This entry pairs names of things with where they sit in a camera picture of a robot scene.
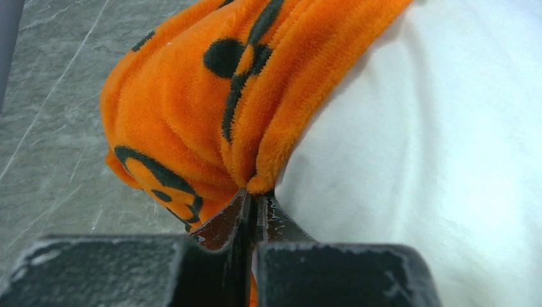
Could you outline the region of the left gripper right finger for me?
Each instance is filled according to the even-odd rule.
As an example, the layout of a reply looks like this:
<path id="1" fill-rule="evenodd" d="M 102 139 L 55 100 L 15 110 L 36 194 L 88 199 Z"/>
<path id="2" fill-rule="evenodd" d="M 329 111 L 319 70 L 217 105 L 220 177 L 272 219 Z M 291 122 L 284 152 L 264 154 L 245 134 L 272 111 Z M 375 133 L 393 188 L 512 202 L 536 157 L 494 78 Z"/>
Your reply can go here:
<path id="1" fill-rule="evenodd" d="M 260 306 L 440 306 L 431 272 L 413 248 L 316 242 L 279 206 L 258 199 Z"/>

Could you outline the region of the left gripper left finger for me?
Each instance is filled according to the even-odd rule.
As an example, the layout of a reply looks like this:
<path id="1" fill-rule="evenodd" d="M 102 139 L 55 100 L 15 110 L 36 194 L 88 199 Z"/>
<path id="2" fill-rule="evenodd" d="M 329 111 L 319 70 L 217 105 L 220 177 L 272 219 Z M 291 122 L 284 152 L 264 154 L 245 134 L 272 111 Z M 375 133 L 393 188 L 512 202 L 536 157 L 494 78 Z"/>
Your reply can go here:
<path id="1" fill-rule="evenodd" d="M 23 252 L 2 306 L 248 306 L 253 199 L 183 235 L 51 235 Z"/>

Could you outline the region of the orange patterned pillowcase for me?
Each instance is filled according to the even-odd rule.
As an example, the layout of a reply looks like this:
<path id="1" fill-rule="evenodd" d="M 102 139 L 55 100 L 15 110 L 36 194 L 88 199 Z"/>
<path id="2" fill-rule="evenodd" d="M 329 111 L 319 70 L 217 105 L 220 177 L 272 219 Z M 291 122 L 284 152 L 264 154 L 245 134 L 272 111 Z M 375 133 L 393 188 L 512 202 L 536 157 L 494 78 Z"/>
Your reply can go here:
<path id="1" fill-rule="evenodd" d="M 106 165 L 193 230 L 267 193 L 309 120 L 408 1 L 200 1 L 120 60 Z"/>

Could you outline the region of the white pillow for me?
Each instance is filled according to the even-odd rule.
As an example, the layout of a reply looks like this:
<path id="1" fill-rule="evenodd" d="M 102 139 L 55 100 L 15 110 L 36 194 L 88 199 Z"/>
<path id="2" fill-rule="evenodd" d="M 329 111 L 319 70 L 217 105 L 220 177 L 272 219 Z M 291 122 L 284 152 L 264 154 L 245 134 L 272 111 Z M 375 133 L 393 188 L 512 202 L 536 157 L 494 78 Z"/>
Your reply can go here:
<path id="1" fill-rule="evenodd" d="M 413 247 L 444 306 L 540 306 L 541 2 L 412 2 L 275 195 L 316 240 Z"/>

